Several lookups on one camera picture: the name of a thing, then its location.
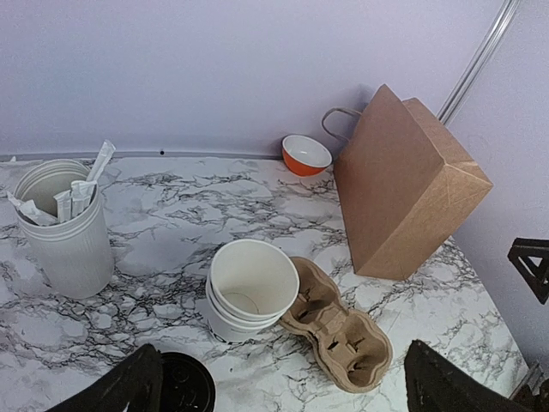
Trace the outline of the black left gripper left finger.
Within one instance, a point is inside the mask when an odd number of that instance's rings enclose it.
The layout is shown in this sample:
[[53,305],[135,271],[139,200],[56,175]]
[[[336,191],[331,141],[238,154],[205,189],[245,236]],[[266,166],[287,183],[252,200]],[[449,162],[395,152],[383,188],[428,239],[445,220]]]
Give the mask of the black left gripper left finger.
[[52,411],[158,411],[163,382],[160,352],[141,346],[109,373]]

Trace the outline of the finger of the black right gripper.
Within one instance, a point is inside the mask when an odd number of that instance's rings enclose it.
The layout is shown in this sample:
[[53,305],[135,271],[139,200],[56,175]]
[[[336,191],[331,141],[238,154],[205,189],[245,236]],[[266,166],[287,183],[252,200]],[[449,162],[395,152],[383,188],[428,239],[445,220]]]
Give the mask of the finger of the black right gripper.
[[541,305],[548,301],[548,240],[516,238],[507,255]]

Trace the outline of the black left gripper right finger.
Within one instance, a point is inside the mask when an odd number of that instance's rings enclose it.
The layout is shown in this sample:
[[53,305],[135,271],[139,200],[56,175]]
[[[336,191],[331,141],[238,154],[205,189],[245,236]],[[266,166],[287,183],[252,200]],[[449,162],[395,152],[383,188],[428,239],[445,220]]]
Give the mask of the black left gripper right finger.
[[481,385],[420,340],[404,360],[410,411],[525,411],[526,408]]

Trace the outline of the white paper coffee cup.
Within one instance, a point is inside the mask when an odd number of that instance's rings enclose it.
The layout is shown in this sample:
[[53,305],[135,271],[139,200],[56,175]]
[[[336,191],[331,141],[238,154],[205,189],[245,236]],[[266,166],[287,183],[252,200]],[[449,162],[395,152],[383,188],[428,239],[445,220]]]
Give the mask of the white paper coffee cup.
[[296,300],[300,286],[288,255],[255,239],[223,245],[214,254],[208,279],[221,307],[246,321],[281,316]]

